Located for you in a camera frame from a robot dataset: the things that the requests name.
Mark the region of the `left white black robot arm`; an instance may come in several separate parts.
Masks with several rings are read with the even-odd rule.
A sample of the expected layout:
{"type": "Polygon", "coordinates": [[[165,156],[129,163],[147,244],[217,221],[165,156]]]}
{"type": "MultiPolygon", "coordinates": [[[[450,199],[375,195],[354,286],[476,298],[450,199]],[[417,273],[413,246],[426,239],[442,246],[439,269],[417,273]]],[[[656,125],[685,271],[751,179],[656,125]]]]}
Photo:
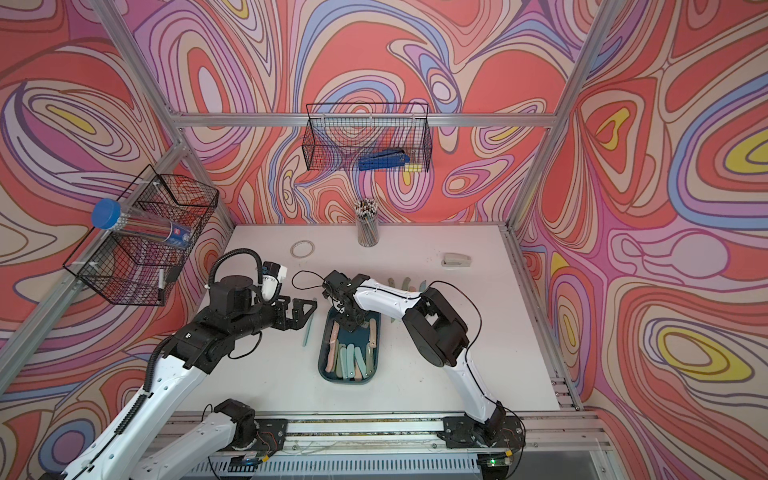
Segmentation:
{"type": "Polygon", "coordinates": [[[209,274],[208,305],[155,347],[139,392],[59,478],[180,479],[223,448],[251,448],[260,434],[255,412],[228,399],[192,431],[153,455],[147,452],[182,401],[233,357],[238,340],[267,329],[304,328],[318,303],[282,295],[285,277],[284,266],[263,261],[252,249],[222,255],[209,274]]]}

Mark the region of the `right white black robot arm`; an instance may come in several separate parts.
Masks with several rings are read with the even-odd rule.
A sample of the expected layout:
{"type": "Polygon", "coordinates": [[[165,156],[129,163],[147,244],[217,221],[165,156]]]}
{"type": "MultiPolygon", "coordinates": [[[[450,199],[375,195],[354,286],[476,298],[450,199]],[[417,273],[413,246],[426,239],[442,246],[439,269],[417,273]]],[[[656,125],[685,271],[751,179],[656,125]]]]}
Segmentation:
{"type": "Polygon", "coordinates": [[[446,427],[446,442],[486,447],[498,442],[506,409],[487,391],[471,357],[468,327],[439,290],[428,287],[423,292],[409,292],[364,274],[349,278],[336,270],[323,279],[322,286],[323,296],[340,314],[344,326],[359,326],[370,312],[399,319],[419,354],[446,372],[463,402],[461,420],[469,429],[463,434],[457,427],[446,427]]]}

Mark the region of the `dark teal storage tray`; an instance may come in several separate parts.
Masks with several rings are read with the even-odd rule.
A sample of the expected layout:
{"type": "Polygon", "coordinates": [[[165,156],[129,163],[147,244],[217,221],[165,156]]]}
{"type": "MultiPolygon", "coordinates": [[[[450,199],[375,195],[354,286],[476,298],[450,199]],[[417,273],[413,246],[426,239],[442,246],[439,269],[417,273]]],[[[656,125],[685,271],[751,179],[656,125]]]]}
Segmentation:
{"type": "Polygon", "coordinates": [[[338,312],[331,308],[327,315],[323,330],[322,342],[318,358],[318,372],[322,379],[331,383],[368,383],[378,370],[379,340],[381,316],[379,313],[368,312],[366,326],[348,331],[338,323],[338,312]],[[369,321],[377,320],[377,347],[371,350],[369,341],[369,321]],[[339,325],[338,351],[336,356],[336,369],[332,373],[324,371],[328,355],[328,342],[332,323],[339,325]]]}

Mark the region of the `masking tape roll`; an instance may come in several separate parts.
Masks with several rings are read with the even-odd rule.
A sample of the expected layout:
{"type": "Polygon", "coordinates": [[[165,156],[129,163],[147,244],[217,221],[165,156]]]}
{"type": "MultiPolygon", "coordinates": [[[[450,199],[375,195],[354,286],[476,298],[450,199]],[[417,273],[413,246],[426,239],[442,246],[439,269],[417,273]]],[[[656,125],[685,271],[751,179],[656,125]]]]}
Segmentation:
{"type": "Polygon", "coordinates": [[[316,250],[315,244],[307,239],[298,240],[289,250],[290,255],[298,260],[306,259],[313,255],[316,250]]]}

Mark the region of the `clear pencil cup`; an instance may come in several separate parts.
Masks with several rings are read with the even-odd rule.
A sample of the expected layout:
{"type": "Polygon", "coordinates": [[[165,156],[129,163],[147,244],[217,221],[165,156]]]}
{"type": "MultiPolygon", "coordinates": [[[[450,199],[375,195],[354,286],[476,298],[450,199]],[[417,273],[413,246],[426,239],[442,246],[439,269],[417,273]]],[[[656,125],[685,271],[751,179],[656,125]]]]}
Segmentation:
{"type": "Polygon", "coordinates": [[[373,247],[379,241],[378,204],[374,199],[360,199],[355,203],[358,243],[373,247]]]}

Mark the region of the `small white stapler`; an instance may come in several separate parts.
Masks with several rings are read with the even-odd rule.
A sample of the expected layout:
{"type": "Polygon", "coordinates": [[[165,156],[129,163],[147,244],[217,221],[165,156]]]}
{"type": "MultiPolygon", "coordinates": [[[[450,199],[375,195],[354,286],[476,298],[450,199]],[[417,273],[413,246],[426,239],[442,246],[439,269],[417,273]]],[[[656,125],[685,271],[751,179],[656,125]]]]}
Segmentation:
{"type": "Polygon", "coordinates": [[[465,254],[446,252],[443,254],[441,265],[446,269],[469,268],[472,264],[472,258],[465,254]]]}

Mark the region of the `black marker in basket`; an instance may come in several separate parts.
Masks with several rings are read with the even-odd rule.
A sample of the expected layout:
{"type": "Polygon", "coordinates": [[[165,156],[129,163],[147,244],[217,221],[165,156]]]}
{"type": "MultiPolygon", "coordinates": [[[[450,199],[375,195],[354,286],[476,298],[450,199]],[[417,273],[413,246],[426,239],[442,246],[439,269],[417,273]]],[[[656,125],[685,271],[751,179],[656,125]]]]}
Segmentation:
{"type": "Polygon", "coordinates": [[[157,299],[160,303],[165,301],[165,273],[162,268],[157,271],[157,299]]]}

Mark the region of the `blue tool in basket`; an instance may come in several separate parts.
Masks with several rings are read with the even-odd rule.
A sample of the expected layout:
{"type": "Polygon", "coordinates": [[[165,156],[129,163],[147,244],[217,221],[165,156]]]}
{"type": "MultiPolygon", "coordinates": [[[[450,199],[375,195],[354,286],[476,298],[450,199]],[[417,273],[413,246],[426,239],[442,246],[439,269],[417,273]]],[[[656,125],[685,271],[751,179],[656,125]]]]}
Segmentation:
{"type": "Polygon", "coordinates": [[[410,162],[410,156],[404,149],[388,149],[362,156],[357,166],[360,171],[371,171],[400,168],[410,162]]]}

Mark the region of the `blue capped clear tube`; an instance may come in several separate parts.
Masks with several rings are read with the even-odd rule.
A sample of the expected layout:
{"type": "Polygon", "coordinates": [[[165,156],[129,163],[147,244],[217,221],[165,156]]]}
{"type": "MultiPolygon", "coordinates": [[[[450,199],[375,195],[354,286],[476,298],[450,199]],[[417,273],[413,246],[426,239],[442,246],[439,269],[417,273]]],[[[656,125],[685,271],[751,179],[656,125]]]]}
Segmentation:
{"type": "Polygon", "coordinates": [[[112,199],[102,199],[93,207],[91,222],[101,230],[144,238],[177,249],[189,247],[192,238],[191,231],[185,226],[112,199]]]}

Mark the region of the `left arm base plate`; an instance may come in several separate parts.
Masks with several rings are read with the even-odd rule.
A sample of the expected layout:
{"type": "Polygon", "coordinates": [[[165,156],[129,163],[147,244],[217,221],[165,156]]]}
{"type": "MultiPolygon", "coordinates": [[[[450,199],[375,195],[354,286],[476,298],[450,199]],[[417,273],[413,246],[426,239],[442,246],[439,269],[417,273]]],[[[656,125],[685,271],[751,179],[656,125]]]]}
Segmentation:
{"type": "Polygon", "coordinates": [[[274,454],[281,451],[286,440],[287,419],[266,418],[256,420],[230,421],[234,426],[234,436],[224,450],[258,451],[274,454]]]}

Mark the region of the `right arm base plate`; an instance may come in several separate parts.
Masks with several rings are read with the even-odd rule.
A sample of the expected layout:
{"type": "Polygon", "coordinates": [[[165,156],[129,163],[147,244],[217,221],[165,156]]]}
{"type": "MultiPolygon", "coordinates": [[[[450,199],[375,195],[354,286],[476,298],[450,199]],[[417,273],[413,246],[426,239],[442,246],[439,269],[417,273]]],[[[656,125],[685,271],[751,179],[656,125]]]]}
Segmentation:
{"type": "Polygon", "coordinates": [[[437,437],[449,449],[503,448],[517,451],[526,445],[524,425],[515,416],[505,416],[497,425],[491,426],[466,415],[444,417],[437,437]]]}

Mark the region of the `aluminium rail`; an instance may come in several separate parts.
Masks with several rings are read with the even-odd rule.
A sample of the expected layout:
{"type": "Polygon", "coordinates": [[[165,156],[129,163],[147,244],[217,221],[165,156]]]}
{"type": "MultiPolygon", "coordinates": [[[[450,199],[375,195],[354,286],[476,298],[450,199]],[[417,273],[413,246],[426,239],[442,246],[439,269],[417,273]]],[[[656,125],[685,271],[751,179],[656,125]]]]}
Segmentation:
{"type": "MultiPolygon", "coordinates": [[[[271,413],[287,427],[268,438],[282,439],[283,452],[310,455],[324,452],[441,452],[446,443],[444,413],[301,414],[271,413]]],[[[611,449],[604,424],[594,414],[577,411],[524,412],[527,451],[611,449]]]]}

